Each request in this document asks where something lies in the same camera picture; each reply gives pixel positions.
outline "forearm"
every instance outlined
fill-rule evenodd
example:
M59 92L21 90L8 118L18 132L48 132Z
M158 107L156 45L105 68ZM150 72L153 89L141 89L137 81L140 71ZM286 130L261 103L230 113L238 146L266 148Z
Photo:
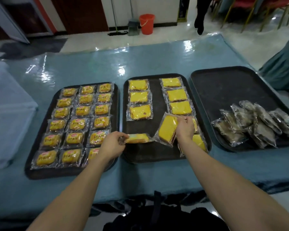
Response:
M289 213L273 198L202 151L180 143L195 175L231 230L289 230Z
M108 159L98 154L36 218L28 230L83 230Z

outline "black tray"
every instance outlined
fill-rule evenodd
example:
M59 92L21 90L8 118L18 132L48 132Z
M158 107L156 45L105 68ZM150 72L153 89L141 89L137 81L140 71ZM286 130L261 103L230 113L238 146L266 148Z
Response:
M267 111L281 108L289 115L289 109L266 83L251 69L243 66L202 69L194 71L192 82L211 121L220 118L220 109L231 110L234 103L241 100L257 102ZM240 152L259 150L253 140L231 147L220 133L212 126L219 143L227 150ZM281 135L276 140L277 147L289 147L289 138Z
M183 84L186 87L186 90L189 94L189 97L191 98L193 105L195 107L196 117L199 126L206 139L208 151L210 151L212 147L211 139L203 124L203 120L198 111L196 102L192 96L192 92L190 90L188 82L183 75L177 73L130 78L130 79L149 80L153 103L153 119L150 120L126 121L126 110L128 105L128 81L125 81L123 86L123 124L122 124L123 132L127 134L148 133L151 137L154 136L155 132L157 131L160 125L164 113L167 112L167 105L163 97L162 87L159 79L170 77L181 77ZM176 140L173 144L173 148L158 142L126 144L125 150L123 151L123 156L130 163L146 163L161 160L185 159L185 157L180 157L180 151L177 147Z
M80 86L88 86L88 85L97 85L97 84L102 84L102 83L90 83L90 84L82 84L82 85L74 85L74 86L68 86L65 88L79 88ZM120 105L119 105L119 89L118 86L115 84L114 95L112 97L112 105L111 105L111 110L110 114L112 115L111 119L111 132L119 130L119 115L120 115ZM35 152L39 149L40 142L42 139L43 134L46 132L47 129L47 120L51 119L51 113L56 107L57 104L57 99L59 99L60 96L60 90L57 91L57 93L54 95L50 106L47 110L47 113L44 117L44 120L41 124L40 130L38 132L38 135L35 138L35 142L31 148L30 154L27 158L26 164L25 164L25 174L29 179L45 179L45 178L52 178L52 177L63 177L63 176L75 176L78 175L82 172L83 168L81 167L70 167L70 168L43 168L43 169L34 169L30 170L31 168L31 161L34 157ZM87 139L89 135L89 131L86 132L85 134L85 140L83 142L84 147L86 147L87 144ZM116 159L112 159L109 161L109 163L105 167L105 171L111 169L111 167L117 162Z

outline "plastic table cover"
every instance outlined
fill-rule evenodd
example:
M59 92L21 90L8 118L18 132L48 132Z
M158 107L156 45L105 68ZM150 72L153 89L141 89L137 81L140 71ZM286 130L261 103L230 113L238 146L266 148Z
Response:
M190 81L198 69L224 66L251 66L224 40L222 35L194 41L133 46L91 53L44 54L31 59L7 61L18 83L39 105L39 110L21 144L14 162L0 170L0 219L34 218L75 178L29 180L24 164L53 95L69 85L113 81L121 90L135 76L179 73ZM212 138L210 155L232 167L269 193L289 190L289 148L240 154L226 152L213 138L211 125L195 97ZM163 195L197 192L202 187L187 160L132 165L119 158L103 173L94 203L114 201L135 195Z

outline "door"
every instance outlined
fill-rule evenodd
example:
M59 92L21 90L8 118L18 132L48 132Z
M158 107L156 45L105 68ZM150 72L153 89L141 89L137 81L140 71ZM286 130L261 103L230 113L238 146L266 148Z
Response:
M12 19L5 7L0 3L0 27L5 33L14 40L29 44L23 31L19 28L17 23Z
M108 31L101 0L52 0L68 34Z

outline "tiled floor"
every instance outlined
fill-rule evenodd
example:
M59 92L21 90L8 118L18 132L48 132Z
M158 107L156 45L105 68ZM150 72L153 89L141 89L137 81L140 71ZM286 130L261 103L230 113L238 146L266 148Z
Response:
M197 14L197 10L195 9L196 3L197 0L190 0L187 23L179 23L176 27L155 28L153 34L149 36L142 34L133 37L127 35L108 36L106 32L69 35L61 53L116 49L127 46L200 38L193 27L193 22ZM225 26L220 29L222 19L216 18L216 20L212 22L212 15L208 13L205 18L205 31L201 37L205 37L207 34L222 33L228 42L230 42L255 69L259 69L269 58L279 52L289 39L289 25L286 26L287 19L284 20L282 27L277 30L281 14L281 11L274 12L274 14L271 15L270 23L265 26L261 33L259 33L260 23L252 22L247 26L246 30L240 34L242 24L225 24ZM289 192L275 194L272 195L272 197L289 211ZM182 206L182 209L184 211L191 211L195 207L206 207L210 212L218 215L211 203L202 203L189 207ZM97 217L90 217L85 230L102 230L104 224L113 221L116 216L117 214L102 213Z

